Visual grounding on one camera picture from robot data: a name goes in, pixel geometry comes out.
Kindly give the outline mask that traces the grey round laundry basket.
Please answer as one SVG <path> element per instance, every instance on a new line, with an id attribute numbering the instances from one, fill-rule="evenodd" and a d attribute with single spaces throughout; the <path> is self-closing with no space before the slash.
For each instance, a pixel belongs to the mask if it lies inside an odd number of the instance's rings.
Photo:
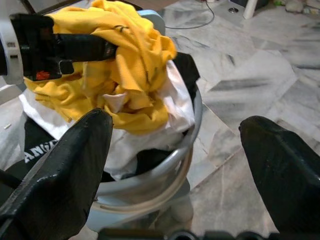
<path id="1" fill-rule="evenodd" d="M 197 86 L 195 89 L 192 101 L 195 124 L 187 131 L 181 146 L 145 173 L 102 182 L 86 222 L 91 230 L 122 225 L 188 197 L 190 184 L 187 173 L 202 121 L 202 98 Z"/>

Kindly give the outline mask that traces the black printed garment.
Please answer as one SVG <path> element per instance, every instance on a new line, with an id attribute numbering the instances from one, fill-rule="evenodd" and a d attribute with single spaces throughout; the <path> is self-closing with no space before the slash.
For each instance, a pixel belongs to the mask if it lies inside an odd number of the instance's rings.
<path id="1" fill-rule="evenodd" d="M 177 67 L 178 72 L 180 73 L 182 80 L 187 87 L 191 101 L 193 102 L 196 95 L 196 81 L 200 78 L 200 74 L 192 56 L 179 52 L 176 58 L 172 61 Z M 28 116 L 24 124 L 24 129 L 24 162 L 26 163 L 27 168 L 30 169 L 47 151 L 49 151 L 56 144 L 58 140 L 54 139 L 49 133 L 42 129 Z M 187 134 L 188 130 L 183 132 L 183 138 Z M 160 150 L 153 148 L 139 152 L 135 157 L 136 166 L 133 168 L 133 173 L 122 176 L 120 180 L 141 175 L 154 169 L 156 166 L 162 163 L 172 153 L 173 150 Z M 104 182 L 116 181 L 107 172 L 104 172 L 102 180 Z"/>

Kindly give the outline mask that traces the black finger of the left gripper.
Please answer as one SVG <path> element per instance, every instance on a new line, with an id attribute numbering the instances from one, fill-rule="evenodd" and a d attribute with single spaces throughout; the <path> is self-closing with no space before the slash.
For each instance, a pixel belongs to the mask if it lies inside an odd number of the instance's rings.
<path id="1" fill-rule="evenodd" d="M 73 62 L 92 62 L 113 59 L 117 46 L 92 34 L 55 34 L 57 57 Z"/>

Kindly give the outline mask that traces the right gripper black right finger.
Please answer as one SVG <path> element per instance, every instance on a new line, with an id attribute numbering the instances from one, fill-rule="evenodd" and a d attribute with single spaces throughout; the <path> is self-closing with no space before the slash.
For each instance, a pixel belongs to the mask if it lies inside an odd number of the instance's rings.
<path id="1" fill-rule="evenodd" d="M 239 132 L 255 186 L 279 232 L 271 238 L 320 240 L 320 155 L 263 116 L 246 118 Z"/>

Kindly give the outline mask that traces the white garment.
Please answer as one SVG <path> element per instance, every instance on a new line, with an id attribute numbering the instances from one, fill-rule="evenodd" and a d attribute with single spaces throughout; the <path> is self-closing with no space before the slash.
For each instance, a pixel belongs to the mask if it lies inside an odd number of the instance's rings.
<path id="1" fill-rule="evenodd" d="M 174 150 L 182 141 L 183 133 L 195 124 L 193 102 L 172 60 L 167 63 L 166 70 L 167 79 L 157 91 L 168 112 L 166 125 L 144 135 L 130 134 L 122 129 L 112 131 L 104 171 L 117 181 L 122 176 L 133 173 L 137 165 L 135 158 L 139 152 L 150 149 Z M 75 123 L 66 122 L 55 110 L 39 103 L 36 95 L 29 89 L 18 98 L 24 113 L 56 140 Z"/>

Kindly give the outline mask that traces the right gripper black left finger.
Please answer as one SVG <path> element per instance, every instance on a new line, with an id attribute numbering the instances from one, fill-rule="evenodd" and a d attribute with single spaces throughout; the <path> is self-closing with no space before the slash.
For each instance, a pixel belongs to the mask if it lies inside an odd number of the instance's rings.
<path id="1" fill-rule="evenodd" d="M 85 225 L 111 142 L 113 121 L 96 108 L 78 120 L 23 179 L 0 170 L 12 189 L 0 206 L 0 240 L 69 240 Z"/>

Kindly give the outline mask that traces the yellow shirt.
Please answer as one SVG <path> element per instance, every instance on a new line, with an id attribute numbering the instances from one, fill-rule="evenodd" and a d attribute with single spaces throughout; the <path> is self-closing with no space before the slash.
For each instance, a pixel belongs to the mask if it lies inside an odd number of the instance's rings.
<path id="1" fill-rule="evenodd" d="M 120 1 L 94 0 L 89 8 L 68 6 L 51 14 L 56 34 L 91 34 L 116 45 L 113 59 L 73 64 L 74 72 L 52 80 L 24 79 L 35 99 L 66 122 L 94 108 L 111 115 L 116 129 L 143 135 L 163 127 L 169 114 L 157 91 L 167 79 L 173 41 Z"/>

